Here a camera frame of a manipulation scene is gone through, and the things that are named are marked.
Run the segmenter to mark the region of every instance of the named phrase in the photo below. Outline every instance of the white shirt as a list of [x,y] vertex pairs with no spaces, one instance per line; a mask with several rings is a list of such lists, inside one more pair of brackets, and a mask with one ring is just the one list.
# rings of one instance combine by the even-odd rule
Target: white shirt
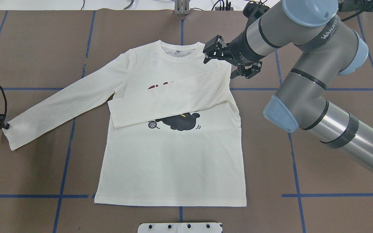
[[9,121],[11,149],[113,95],[95,203],[246,206],[231,65],[203,64],[203,46],[130,49]]

